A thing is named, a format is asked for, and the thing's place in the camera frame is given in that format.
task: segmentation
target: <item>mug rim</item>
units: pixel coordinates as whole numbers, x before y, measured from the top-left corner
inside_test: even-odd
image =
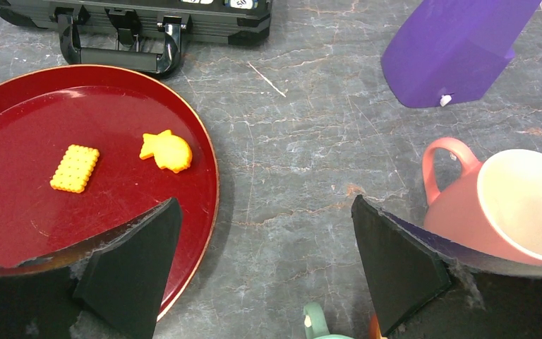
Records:
[[[525,150],[522,148],[512,148],[509,150],[503,150],[501,152],[498,152],[491,157],[489,157],[481,166],[481,169],[478,171],[477,176],[477,196],[479,201],[479,206],[481,207],[481,211],[483,212],[483,215],[489,222],[489,225],[492,229],[494,229],[500,237],[502,237],[508,244],[512,245],[515,249],[522,252],[523,254],[530,256],[532,258],[535,258],[537,260],[542,261],[542,254],[536,253],[531,251],[530,249],[527,249],[526,247],[522,246],[521,244],[517,243],[515,240],[513,240],[510,236],[508,236],[500,226],[498,226],[497,222],[494,220],[492,215],[486,210],[484,206],[486,206],[485,199],[483,197],[483,185],[481,182],[484,180],[485,171],[489,168],[489,165],[491,165],[492,162],[498,160],[502,155],[506,155],[509,153],[531,153],[532,155],[537,155],[538,157],[542,157],[541,152],[537,152],[535,150]]]

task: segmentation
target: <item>gray marble surface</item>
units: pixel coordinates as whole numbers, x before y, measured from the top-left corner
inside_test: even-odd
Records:
[[[421,223],[421,156],[434,139],[460,138],[481,160],[508,148],[542,152],[541,13],[482,100],[407,109],[380,55],[418,3],[278,0],[261,48],[189,45],[165,83],[210,132],[221,205],[202,266],[155,338],[305,338],[310,301],[333,333],[364,338],[373,306],[350,218],[355,195]],[[0,82],[62,64],[55,32],[0,19]],[[439,154],[440,185],[457,167]]]

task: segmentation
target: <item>pink mug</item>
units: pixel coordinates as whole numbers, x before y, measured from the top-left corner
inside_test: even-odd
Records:
[[[438,148],[462,164],[460,178],[444,191],[433,168]],[[423,155],[423,178],[426,230],[492,256],[542,265],[542,153],[504,150],[480,162],[460,140],[440,138]]]

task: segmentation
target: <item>red plate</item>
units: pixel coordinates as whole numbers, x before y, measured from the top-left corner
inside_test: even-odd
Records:
[[[165,129],[193,151],[179,174],[138,157],[142,134]],[[81,194],[49,185],[71,144],[100,151]],[[80,242],[170,197],[183,223],[159,319],[192,278],[217,216],[217,161],[197,114],[163,84],[114,67],[59,67],[0,85],[0,266]]]

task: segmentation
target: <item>yellow rectangular biscuit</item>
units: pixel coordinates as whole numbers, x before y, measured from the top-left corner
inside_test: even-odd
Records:
[[[51,187],[60,191],[82,193],[98,158],[99,151],[95,148],[69,146],[51,179]]]

